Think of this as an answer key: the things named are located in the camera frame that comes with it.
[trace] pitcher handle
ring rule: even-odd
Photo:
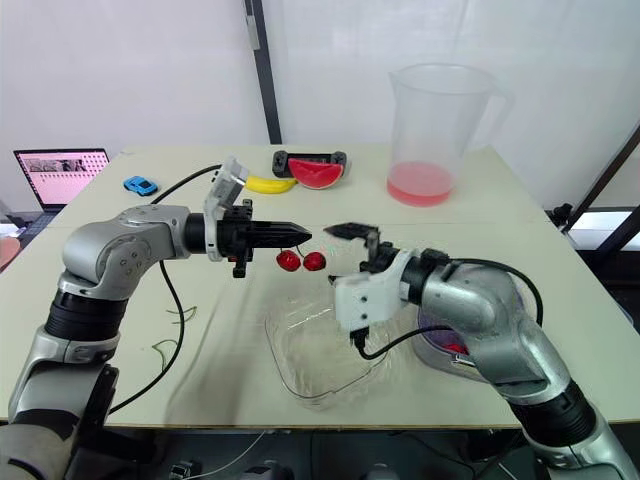
[[[486,147],[491,143],[491,141],[496,137],[498,132],[502,129],[504,122],[507,120],[507,117],[513,110],[513,106],[515,105],[516,99],[513,92],[511,92],[504,85],[496,85],[495,90],[492,94],[492,97],[502,97],[504,100],[504,105],[500,109],[498,115],[496,115],[496,119],[493,121],[493,125],[489,129],[489,132],[485,136],[484,142],[474,141],[472,142],[472,148],[482,148]]]

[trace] black pole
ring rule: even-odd
[[[271,71],[271,58],[269,56],[262,0],[244,0],[244,6],[247,14],[247,28],[249,29],[251,47],[253,48],[253,56],[258,72],[258,82],[260,83],[260,94],[262,95],[264,116],[267,121],[269,141],[272,145],[280,145],[282,143],[282,133],[280,132],[280,121],[278,119],[278,106],[276,104],[276,92]]]
[[[620,170],[620,167],[624,165],[624,162],[629,158],[629,155],[633,153],[636,147],[640,144],[640,123],[635,127],[633,133],[629,137],[629,140],[622,146],[618,154],[611,160],[611,163],[607,166],[605,171],[600,175],[600,177],[596,180],[596,182],[587,193],[587,196],[584,197],[580,205],[573,211],[569,219],[567,220],[567,224],[562,229],[564,233],[571,230],[571,227],[575,225],[578,219],[582,216],[584,212],[587,211],[589,206],[594,202],[594,200],[600,195],[600,192],[604,190],[604,187],[611,181],[613,176]]]
[[[595,251],[591,262],[592,268],[602,267],[608,259],[618,253],[640,232],[640,207],[636,207],[631,215],[620,224]]]

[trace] white wall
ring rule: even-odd
[[[14,211],[37,207],[17,148],[268,142],[240,0],[4,0],[0,48]]]
[[[576,204],[640,118],[635,0],[267,0],[265,14],[285,142],[388,141],[387,72],[475,65],[515,93],[493,144],[551,207]]]

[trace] red liquid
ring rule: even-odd
[[[433,163],[403,162],[387,177],[387,191],[396,200],[416,207],[430,207],[449,198],[453,177]]]

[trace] banana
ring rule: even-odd
[[[274,180],[249,175],[245,187],[258,193],[284,193],[291,190],[296,183],[298,181],[295,178]]]

